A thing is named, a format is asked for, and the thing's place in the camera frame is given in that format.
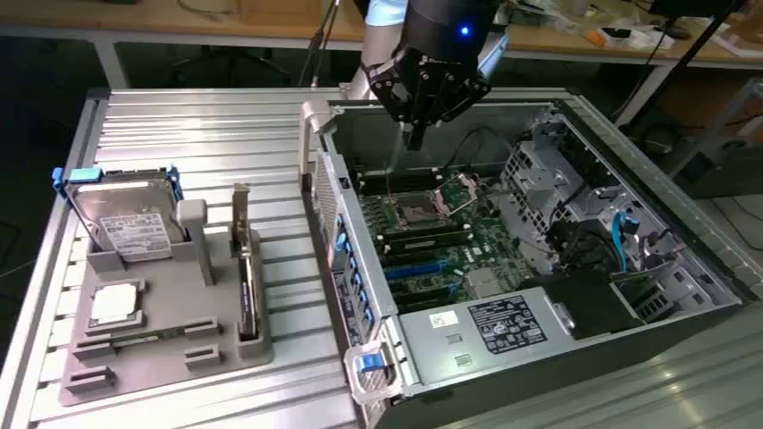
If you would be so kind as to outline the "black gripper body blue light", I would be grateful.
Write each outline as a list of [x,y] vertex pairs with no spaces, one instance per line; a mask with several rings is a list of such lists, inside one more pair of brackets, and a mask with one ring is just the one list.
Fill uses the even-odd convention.
[[480,73],[478,54],[498,9],[496,1],[410,1],[402,22],[398,46],[393,51],[402,85],[412,95],[420,79],[452,73],[457,79],[470,79]]

